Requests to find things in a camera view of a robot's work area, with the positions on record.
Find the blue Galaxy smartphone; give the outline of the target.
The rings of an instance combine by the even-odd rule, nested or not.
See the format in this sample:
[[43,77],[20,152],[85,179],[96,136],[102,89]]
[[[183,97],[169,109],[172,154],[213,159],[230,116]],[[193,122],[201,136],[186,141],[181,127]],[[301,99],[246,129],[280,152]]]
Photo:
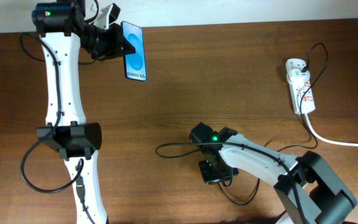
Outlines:
[[127,79],[147,81],[147,69],[142,28],[126,21],[121,22],[124,37],[135,48],[133,54],[124,57],[124,71]]

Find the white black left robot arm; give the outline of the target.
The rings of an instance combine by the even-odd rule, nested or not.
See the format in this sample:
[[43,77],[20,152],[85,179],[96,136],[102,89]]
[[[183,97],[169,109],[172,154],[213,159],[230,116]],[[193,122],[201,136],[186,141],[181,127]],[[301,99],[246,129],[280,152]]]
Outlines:
[[59,153],[73,187],[77,223],[107,223],[98,180],[102,143],[99,123],[89,123],[81,103],[79,52],[93,61],[123,57],[135,51],[115,21],[120,8],[110,4],[86,19],[84,1],[38,3],[32,11],[36,40],[42,44],[47,69],[48,109],[45,126],[37,129],[39,143]]

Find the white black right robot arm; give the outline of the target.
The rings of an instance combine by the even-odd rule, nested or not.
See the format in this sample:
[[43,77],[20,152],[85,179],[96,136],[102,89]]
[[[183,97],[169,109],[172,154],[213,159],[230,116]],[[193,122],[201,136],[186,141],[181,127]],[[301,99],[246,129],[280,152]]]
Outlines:
[[203,123],[189,139],[205,156],[199,163],[205,183],[232,182],[243,170],[271,185],[285,207],[279,223],[342,223],[357,206],[354,194],[315,152],[282,154],[233,129],[216,132]]

